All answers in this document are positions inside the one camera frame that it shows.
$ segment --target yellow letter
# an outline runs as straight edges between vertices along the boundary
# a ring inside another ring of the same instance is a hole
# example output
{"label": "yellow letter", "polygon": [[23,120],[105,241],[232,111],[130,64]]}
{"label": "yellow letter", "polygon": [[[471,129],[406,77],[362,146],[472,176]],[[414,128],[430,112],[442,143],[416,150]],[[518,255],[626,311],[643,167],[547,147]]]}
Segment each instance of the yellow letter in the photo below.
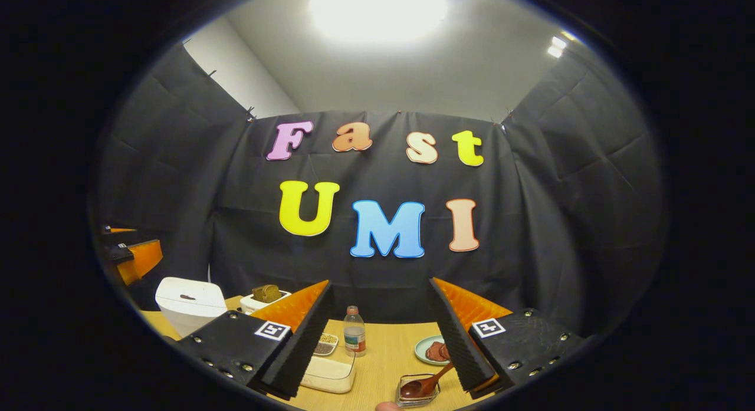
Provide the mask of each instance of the yellow letter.
{"label": "yellow letter", "polygon": [[347,123],[338,129],[337,134],[333,140],[333,150],[337,152],[367,150],[372,145],[370,126],[366,123]]}
{"label": "yellow letter", "polygon": [[451,140],[459,143],[459,159],[469,166],[480,166],[485,160],[474,154],[475,146],[482,146],[482,140],[472,136],[472,131],[462,131],[454,134]]}
{"label": "yellow letter", "polygon": [[333,213],[333,196],[340,190],[336,183],[316,183],[315,190],[320,193],[317,216],[312,221],[302,221],[299,218],[299,207],[302,193],[307,191],[307,188],[305,182],[281,182],[281,225],[286,231],[297,236],[316,236],[328,229]]}
{"label": "yellow letter", "polygon": [[406,155],[409,160],[416,163],[430,164],[438,160],[438,151],[435,150],[435,139],[430,134],[423,132],[410,132],[406,137],[409,148]]}

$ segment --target ceiling light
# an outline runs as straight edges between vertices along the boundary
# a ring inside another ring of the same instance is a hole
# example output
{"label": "ceiling light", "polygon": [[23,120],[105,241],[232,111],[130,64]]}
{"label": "ceiling light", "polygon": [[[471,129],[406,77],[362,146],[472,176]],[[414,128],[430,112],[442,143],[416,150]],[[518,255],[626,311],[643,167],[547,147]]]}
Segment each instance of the ceiling light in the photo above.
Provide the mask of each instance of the ceiling light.
{"label": "ceiling light", "polygon": [[556,46],[551,46],[550,48],[548,48],[548,54],[553,57],[561,57],[561,53],[563,53],[563,50]]}
{"label": "ceiling light", "polygon": [[447,11],[445,0],[311,0],[315,25],[353,42],[415,40]]}
{"label": "ceiling light", "polygon": [[569,32],[561,31],[561,35],[564,35],[564,37],[566,37],[566,39],[569,40],[569,41],[577,41],[577,37],[575,37],[574,35],[570,34]]}
{"label": "ceiling light", "polygon": [[564,40],[561,40],[561,38],[559,37],[553,37],[553,40],[551,42],[553,43],[554,47],[560,50],[563,50],[564,48],[566,48],[566,42]]}

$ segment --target letter m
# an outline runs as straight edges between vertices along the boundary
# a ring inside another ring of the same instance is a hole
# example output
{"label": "letter m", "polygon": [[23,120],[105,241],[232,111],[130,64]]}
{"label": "letter m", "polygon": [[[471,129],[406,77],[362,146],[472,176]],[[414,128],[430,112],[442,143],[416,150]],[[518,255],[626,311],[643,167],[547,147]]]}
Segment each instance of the letter m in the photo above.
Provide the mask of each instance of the letter m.
{"label": "letter m", "polygon": [[373,200],[359,200],[352,208],[356,211],[359,223],[356,228],[356,245],[351,248],[351,256],[370,258],[375,250],[370,246],[370,237],[375,239],[380,254],[387,256],[396,239],[399,245],[393,250],[397,258],[420,258],[424,249],[420,246],[420,218],[424,205],[405,202],[399,206],[393,221],[385,218],[383,210]]}

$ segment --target glass dish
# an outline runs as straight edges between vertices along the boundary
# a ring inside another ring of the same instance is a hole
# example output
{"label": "glass dish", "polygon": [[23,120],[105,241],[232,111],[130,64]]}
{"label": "glass dish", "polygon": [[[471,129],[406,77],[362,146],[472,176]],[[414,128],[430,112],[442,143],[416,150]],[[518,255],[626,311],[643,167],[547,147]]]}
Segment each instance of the glass dish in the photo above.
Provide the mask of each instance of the glass dish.
{"label": "glass dish", "polygon": [[432,395],[412,399],[401,398],[401,387],[404,387],[404,384],[407,384],[408,382],[411,382],[413,380],[427,379],[428,377],[432,377],[434,375],[435,374],[433,373],[424,373],[401,376],[401,379],[399,380],[399,386],[396,388],[396,405],[400,406],[401,408],[412,408],[414,406],[423,406],[431,403],[432,400],[434,400],[437,395],[440,394],[440,383],[435,385],[435,390],[432,391]]}
{"label": "glass dish", "polygon": [[355,360],[355,357],[349,357],[348,362],[312,357],[300,384],[334,394],[346,393],[351,390],[351,386],[354,384]]}

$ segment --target bread loaf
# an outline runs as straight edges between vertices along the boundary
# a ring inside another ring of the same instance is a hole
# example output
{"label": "bread loaf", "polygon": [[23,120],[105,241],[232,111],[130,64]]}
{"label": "bread loaf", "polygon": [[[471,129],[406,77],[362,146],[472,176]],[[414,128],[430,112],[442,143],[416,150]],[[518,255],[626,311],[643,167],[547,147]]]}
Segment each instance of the bread loaf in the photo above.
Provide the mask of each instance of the bread loaf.
{"label": "bread loaf", "polygon": [[251,290],[252,298],[261,303],[269,304],[281,298],[281,292],[275,284],[261,285]]}

